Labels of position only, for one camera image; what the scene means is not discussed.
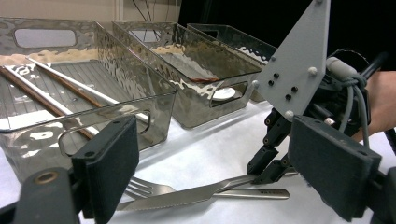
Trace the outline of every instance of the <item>fork tines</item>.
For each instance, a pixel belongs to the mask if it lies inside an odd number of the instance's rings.
[[[125,190],[125,194],[135,200],[147,198],[151,195],[152,190],[152,187],[148,185],[148,182],[142,179],[138,179],[136,177],[132,177],[129,181],[129,185]]]

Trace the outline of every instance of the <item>black background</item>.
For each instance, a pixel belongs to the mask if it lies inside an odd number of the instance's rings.
[[[311,0],[183,0],[178,23],[226,24],[278,47]],[[396,70],[396,2],[332,0],[328,53],[354,49],[368,60],[387,51]]]

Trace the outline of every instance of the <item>gray metal bracket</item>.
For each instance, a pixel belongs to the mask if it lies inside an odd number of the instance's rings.
[[[258,77],[257,91],[287,120],[302,115],[325,75],[330,0],[314,0]]]

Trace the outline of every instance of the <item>organizer tray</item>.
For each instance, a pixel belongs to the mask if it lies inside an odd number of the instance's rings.
[[[25,56],[116,103],[95,95],[100,104],[88,103]],[[100,131],[119,117],[136,115],[139,149],[167,137],[176,89],[95,21],[0,18],[0,65],[0,146],[20,181],[46,168],[70,167],[70,156],[89,140],[81,130]],[[72,113],[51,114],[5,77],[10,71]]]
[[[174,22],[113,21],[114,35],[177,89],[172,116],[193,128],[244,108],[260,67]]]
[[[275,47],[229,25],[188,23],[187,29],[255,63],[262,70],[276,51]],[[257,103],[265,100],[256,90],[250,99]]]

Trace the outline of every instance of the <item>utensil handle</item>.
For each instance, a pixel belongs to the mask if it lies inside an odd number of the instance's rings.
[[[228,189],[222,193],[215,193],[214,196],[218,198],[286,200],[290,194],[285,189]]]
[[[216,193],[223,192],[224,190],[227,189],[232,189],[240,185],[244,185],[246,183],[250,183],[253,181],[257,176],[255,175],[241,175],[238,177],[230,178],[221,181],[221,183],[224,183],[224,187],[221,189],[217,190]]]

